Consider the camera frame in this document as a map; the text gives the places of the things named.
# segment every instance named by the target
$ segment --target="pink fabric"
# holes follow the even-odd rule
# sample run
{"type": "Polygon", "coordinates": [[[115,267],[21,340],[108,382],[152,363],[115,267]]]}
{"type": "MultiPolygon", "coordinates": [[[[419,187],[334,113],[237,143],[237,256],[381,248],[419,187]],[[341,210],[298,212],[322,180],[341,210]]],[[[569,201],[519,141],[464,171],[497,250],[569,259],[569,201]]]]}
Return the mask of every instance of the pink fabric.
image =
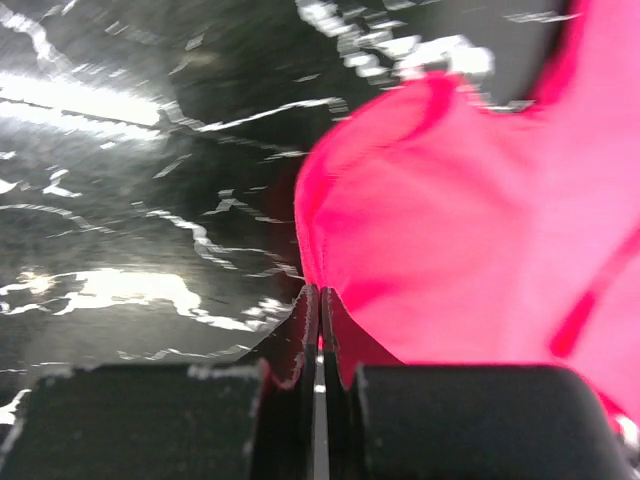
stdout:
{"type": "Polygon", "coordinates": [[[523,113],[434,73],[338,125],[298,237],[308,283],[403,362],[566,365],[638,421],[640,1],[574,13],[523,113]]]}

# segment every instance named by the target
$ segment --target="pink garment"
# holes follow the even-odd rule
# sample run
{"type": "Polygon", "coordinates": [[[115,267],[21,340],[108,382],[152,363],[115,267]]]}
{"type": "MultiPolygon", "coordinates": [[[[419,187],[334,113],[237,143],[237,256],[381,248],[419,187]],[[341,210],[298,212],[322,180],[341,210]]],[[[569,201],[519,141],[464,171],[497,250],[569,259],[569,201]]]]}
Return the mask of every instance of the pink garment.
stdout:
{"type": "Polygon", "coordinates": [[[296,188],[308,283],[406,363],[574,369],[640,420],[640,1],[580,0],[535,106],[405,84],[296,188]]]}

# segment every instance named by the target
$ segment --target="black marble surface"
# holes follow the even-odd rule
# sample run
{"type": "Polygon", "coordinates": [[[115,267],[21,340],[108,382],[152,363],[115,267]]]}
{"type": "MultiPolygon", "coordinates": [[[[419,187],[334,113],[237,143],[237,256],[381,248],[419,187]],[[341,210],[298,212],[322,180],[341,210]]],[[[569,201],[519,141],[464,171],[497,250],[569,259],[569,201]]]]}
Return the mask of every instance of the black marble surface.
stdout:
{"type": "Polygon", "coordinates": [[[526,99],[564,3],[0,3],[0,424],[51,365],[258,343],[303,284],[293,184],[314,142],[421,42],[427,68],[526,99]]]}

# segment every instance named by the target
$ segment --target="marble tabletop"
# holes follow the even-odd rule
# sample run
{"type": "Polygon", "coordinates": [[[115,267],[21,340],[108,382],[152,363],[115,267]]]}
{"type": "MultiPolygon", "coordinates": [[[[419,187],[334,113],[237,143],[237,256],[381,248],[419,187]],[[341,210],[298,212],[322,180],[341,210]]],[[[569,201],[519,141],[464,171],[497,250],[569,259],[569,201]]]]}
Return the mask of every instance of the marble tabletop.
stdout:
{"type": "Polygon", "coordinates": [[[0,3],[0,428],[56,365],[257,344],[303,284],[320,136],[421,65],[517,108],[564,4],[0,3]]]}

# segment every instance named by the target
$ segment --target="red cloth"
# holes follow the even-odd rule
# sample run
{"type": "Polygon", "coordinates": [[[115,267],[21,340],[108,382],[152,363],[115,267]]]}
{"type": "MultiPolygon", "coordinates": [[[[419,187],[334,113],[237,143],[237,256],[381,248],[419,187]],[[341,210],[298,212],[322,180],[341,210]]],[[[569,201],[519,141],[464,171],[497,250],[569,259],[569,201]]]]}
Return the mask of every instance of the red cloth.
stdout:
{"type": "Polygon", "coordinates": [[[403,362],[565,365],[638,421],[640,1],[574,13],[523,113],[434,73],[331,131],[296,188],[303,269],[403,362]]]}

